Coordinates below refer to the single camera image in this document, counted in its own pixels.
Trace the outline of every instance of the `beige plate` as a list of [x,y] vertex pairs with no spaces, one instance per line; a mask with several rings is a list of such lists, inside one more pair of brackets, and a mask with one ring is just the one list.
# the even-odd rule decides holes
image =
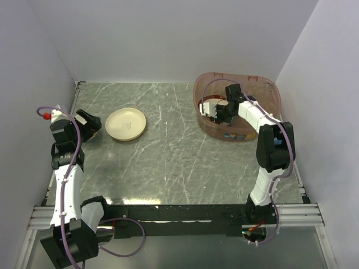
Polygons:
[[106,131],[114,139],[130,141],[138,138],[146,127],[146,117],[135,108],[122,108],[106,120]]

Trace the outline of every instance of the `gray marble surface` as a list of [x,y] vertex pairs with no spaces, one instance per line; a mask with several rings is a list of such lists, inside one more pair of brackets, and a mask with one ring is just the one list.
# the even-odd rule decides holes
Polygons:
[[[259,166],[256,141],[230,143],[198,126],[192,83],[80,86],[76,108],[101,117],[103,128],[82,145],[85,169],[81,198],[103,195],[113,204],[245,203]],[[112,139],[108,116],[133,107],[147,118],[144,134],[131,142]],[[48,205],[54,204],[56,183]],[[277,186],[278,203],[302,203],[294,175]]]

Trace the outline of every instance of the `round plate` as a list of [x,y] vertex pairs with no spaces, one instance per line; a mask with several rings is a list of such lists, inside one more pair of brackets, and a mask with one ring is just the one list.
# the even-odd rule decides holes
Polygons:
[[114,139],[130,141],[138,138],[146,127],[146,117],[135,108],[122,108],[106,120],[106,131]]

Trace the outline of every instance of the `gray wall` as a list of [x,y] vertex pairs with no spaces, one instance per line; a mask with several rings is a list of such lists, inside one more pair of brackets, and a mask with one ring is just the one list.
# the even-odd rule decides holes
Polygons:
[[0,267],[13,268],[51,175],[40,105],[69,108],[74,83],[27,1],[0,1]]
[[319,1],[277,80],[339,268],[359,265],[358,10],[355,0]]
[[317,0],[29,0],[75,80],[275,80]]

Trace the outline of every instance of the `metal frame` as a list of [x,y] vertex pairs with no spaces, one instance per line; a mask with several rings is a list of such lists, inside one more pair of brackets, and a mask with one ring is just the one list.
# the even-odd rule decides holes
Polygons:
[[[75,110],[75,105],[77,98],[80,93],[81,83],[85,81],[76,82],[75,87],[75,96],[73,103],[71,105],[70,113],[72,114]],[[298,180],[298,186],[300,189],[301,196],[306,196],[306,191],[304,189],[303,182],[301,180],[298,167],[296,162],[294,162],[294,173]],[[52,174],[50,179],[50,184],[46,193],[46,196],[43,200],[42,206],[35,207],[33,214],[30,218],[30,222],[27,228],[27,233],[25,235],[24,243],[16,263],[15,269],[26,269],[29,262],[29,258],[32,252],[34,245],[34,240],[39,231],[48,229],[50,226],[50,221],[53,216],[54,206],[45,206],[47,197],[54,179],[54,174]],[[337,269],[337,262],[332,251],[332,247],[329,242],[328,235],[325,231],[325,224],[322,218],[319,206],[316,203],[304,203],[304,204],[283,204],[277,205],[279,209],[280,216],[280,226],[282,227],[298,227],[298,226],[315,226],[318,234],[319,242],[323,251],[323,255],[327,264],[328,269]],[[266,224],[264,227],[274,227],[274,224]],[[242,225],[243,228],[252,227],[252,225]]]

